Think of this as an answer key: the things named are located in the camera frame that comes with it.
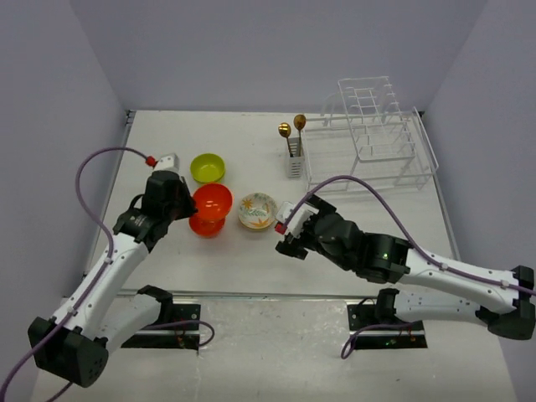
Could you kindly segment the green bowl front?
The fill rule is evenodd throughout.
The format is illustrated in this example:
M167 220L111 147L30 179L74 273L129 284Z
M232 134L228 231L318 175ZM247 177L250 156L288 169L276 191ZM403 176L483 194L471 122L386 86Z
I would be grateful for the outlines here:
M191 174L194 181L199 185L222 183L225 178L225 169L213 165L206 165L193 169Z

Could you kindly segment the green bowl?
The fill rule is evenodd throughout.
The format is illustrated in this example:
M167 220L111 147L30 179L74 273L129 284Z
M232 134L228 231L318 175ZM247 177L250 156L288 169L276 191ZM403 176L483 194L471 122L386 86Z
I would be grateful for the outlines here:
M200 154L190 163L190 172L198 183L218 182L225 175L225 163L214 153Z
M199 185L222 183L225 178L225 169L213 165L206 165L193 169L191 174L194 181Z

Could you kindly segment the orange bowl back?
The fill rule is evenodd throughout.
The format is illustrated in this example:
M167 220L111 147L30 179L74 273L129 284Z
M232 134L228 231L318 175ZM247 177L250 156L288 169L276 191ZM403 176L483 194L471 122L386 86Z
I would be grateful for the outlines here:
M234 196L231 191L221 183L207 183L198 188L193 194L197 212L191 219L206 222L218 222L229 214Z

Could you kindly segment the orange bowl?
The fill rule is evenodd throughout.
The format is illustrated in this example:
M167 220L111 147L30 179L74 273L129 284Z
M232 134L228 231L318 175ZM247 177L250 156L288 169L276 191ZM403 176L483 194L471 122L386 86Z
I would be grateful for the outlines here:
M193 194L197 212L191 219L206 222L218 222L229 214L234 196L231 191L221 183L207 183L198 188Z
M197 215L194 215L188 220L190 229L199 237L213 238L217 236L225 224L225 219L218 221L202 220Z

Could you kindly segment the green bowl back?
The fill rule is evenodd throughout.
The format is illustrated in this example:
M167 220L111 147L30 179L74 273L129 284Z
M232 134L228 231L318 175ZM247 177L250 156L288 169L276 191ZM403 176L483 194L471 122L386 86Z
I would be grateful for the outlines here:
M225 163L214 153L200 154L190 163L190 172L198 183L218 182L225 175Z

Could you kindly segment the orange bowl front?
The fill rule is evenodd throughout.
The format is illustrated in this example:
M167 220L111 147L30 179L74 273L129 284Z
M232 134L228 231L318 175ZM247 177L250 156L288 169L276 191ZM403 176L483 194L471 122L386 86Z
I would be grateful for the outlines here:
M218 221L202 220L197 215L194 215L188 220L190 229L199 237L213 238L217 236L225 224L225 219Z

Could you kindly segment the floral white bowl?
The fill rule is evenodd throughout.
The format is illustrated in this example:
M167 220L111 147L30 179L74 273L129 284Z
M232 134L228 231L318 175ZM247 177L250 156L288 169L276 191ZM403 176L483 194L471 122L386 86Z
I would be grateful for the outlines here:
M250 193L239 203L238 219L244 224L263 226L276 220L277 202L266 193Z

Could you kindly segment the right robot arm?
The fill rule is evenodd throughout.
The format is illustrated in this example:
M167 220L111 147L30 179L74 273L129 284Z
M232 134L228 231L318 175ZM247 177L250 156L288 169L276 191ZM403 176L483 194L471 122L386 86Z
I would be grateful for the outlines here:
M441 257L408 240L363 232L330 203L311 196L276 213L284 236L276 250L303 260L313 251L343 271L382 285L373 324L384 329L435 320L469 322L506 339L529 340L535 330L533 270L498 271Z

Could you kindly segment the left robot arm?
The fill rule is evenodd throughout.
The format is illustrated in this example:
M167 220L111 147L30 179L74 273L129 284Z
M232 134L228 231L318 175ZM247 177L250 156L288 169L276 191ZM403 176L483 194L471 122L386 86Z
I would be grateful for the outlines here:
M173 322L172 296L155 286L138 290L123 315L106 317L169 226L197 211L184 177L168 170L153 171L137 200L141 206L131 204L118 217L110 243L70 299L51 318L37 317L28 328L37 367L83 388L101 376L109 355L137 331Z

